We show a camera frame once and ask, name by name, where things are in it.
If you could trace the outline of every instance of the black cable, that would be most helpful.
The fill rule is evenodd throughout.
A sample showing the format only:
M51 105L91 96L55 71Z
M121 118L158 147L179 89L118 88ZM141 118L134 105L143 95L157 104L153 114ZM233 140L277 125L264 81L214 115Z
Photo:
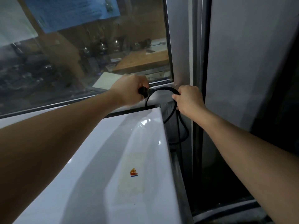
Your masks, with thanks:
M148 102L150 96L151 96L154 92L156 92L156 91L158 91L158 90L169 90L169 91L173 92L174 94L180 95L180 93L179 93L176 89L174 89L174 88L172 88L172 87L169 87L169 86L163 86L163 87L160 87L160 88L157 88L157 89L150 89L150 90L151 90L151 94L149 94L149 96L147 97L147 99L146 99L146 101L145 101L145 107L147 107L147 102ZM167 119L163 122L164 124L167 123L167 121L173 116L174 112L176 111L176 107L177 107L178 105L177 105L176 101L174 101L174 102L175 102L175 104L174 104L174 108L173 108L171 114L170 114L170 115L167 117ZM183 119L182 119L182 117L181 117L180 112L177 110L176 113L177 113L177 116L178 116L180 122L182 123L183 127L184 127L185 130L186 130L186 135L185 135L182 139L179 138L179 141L178 141L178 142L169 143L169 145L177 145L177 144L180 144L180 143L184 142L184 141L189 137L189 130L188 130L186 124L184 123L184 121L183 121Z

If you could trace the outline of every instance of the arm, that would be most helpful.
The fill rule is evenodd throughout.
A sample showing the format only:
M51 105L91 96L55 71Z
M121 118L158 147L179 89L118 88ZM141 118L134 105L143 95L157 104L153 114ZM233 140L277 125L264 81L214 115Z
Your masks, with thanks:
M111 111L133 105L146 77L124 75L105 93L0 129L0 223L12 223Z
M211 137L224 160L276 224L299 223L299 159L209 111L195 86L173 95L180 112Z

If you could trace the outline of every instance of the blue poster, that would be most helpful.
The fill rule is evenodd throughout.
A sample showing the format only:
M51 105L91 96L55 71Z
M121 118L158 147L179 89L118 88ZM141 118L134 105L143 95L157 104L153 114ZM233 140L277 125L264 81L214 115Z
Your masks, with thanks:
M45 33L119 16L116 0L24 0Z

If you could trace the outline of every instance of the window glass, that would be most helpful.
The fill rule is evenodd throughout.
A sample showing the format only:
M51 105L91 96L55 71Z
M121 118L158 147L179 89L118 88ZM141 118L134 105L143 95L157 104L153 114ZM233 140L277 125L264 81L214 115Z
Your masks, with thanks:
M171 78L163 0L0 0L0 115Z

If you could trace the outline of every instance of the forearm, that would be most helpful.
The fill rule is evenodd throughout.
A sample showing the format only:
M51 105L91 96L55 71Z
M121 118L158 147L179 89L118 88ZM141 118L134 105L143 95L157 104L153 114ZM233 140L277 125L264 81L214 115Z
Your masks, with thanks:
M292 154L230 124L210 111L197 110L197 122L275 223L299 223L299 161Z
M17 218L99 121L121 106L117 95L108 91L1 129L1 223Z

